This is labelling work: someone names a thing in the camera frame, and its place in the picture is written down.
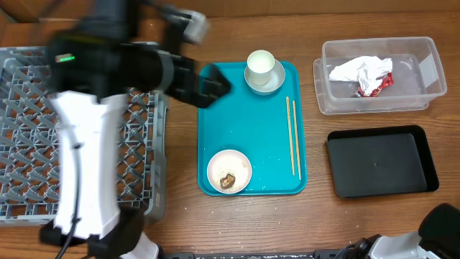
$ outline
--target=green light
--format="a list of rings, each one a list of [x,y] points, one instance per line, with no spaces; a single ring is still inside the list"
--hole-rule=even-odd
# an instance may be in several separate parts
[[[65,62],[65,61],[74,60],[74,59],[75,57],[71,56],[71,57],[61,58],[59,62]]]

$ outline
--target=blue tray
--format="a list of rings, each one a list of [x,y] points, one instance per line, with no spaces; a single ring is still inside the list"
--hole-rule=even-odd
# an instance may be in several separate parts
[[[277,92],[259,96],[244,80],[246,63],[216,63],[232,84],[230,94],[207,109],[198,109],[198,185],[208,195],[223,196],[209,183],[207,167],[217,152],[233,149],[245,154],[252,164],[249,185],[233,195],[298,194],[307,185],[307,157],[303,134],[302,102],[297,69],[282,61],[286,79]],[[207,76],[209,66],[201,71]],[[290,162],[286,96],[289,96],[295,176]],[[295,152],[293,100],[297,112],[300,151],[299,180]]]

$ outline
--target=pair of chopsticks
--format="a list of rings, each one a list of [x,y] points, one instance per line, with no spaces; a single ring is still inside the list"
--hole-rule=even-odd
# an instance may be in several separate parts
[[[289,96],[286,96],[286,111],[287,111],[287,127],[289,129],[289,148],[290,148],[290,163],[293,167],[293,176],[295,176],[294,169],[294,152],[293,152],[293,130],[290,125],[290,104]],[[294,111],[294,133],[295,133],[295,151],[297,152],[297,169],[299,172],[299,180],[302,180],[302,174],[300,173],[300,158],[299,158],[299,137],[297,134],[297,115],[295,114],[295,101],[293,101]]]

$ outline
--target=brown food scrap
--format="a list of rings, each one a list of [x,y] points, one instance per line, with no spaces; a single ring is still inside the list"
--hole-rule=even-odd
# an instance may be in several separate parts
[[[227,173],[225,178],[221,179],[221,187],[224,189],[231,188],[235,184],[235,176]]]

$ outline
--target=clear plastic container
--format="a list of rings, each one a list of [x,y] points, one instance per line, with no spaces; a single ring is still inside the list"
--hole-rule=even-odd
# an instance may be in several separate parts
[[[377,97],[359,98],[354,96],[359,83],[329,80],[336,66],[365,55],[392,58],[395,84]],[[313,73],[319,109],[327,115],[422,110],[447,92],[443,66],[429,37],[328,41]]]

